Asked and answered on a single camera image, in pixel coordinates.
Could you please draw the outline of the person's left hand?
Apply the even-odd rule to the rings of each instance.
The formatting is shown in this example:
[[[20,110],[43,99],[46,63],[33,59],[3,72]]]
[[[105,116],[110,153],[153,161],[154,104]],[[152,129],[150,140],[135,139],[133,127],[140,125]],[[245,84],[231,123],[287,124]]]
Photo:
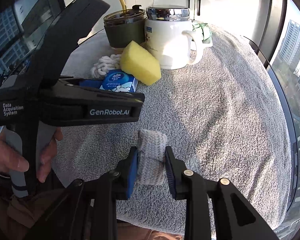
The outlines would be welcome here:
[[[57,155],[57,141],[63,139],[60,127],[56,131],[50,143],[43,149],[40,154],[40,168],[37,171],[37,179],[44,183],[52,167],[52,160]],[[5,142],[4,132],[0,133],[0,172],[8,173],[10,170],[26,172],[29,169],[29,162],[17,153]]]

